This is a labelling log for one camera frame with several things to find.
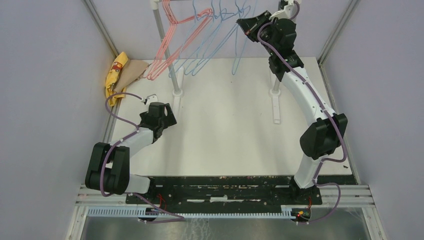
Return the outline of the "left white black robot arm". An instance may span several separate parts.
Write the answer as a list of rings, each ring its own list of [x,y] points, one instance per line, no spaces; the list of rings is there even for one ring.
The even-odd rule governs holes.
[[[130,173],[130,158],[154,144],[168,127],[177,124],[169,103],[153,102],[140,114],[139,129],[116,143],[98,142],[93,146],[85,186],[103,191],[105,195],[138,193],[147,204],[154,202],[158,191],[151,179]]]

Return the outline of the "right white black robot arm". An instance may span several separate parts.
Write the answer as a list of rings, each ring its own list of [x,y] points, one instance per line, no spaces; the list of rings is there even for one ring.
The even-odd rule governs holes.
[[[310,80],[294,50],[297,33],[292,19],[265,11],[255,17],[239,18],[236,23],[250,41],[261,43],[266,49],[270,71],[292,94],[308,124],[299,140],[303,157],[293,177],[296,186],[288,191],[293,203],[302,204],[309,198],[308,189],[318,185],[324,163],[347,159],[344,134],[348,119],[324,101]]]

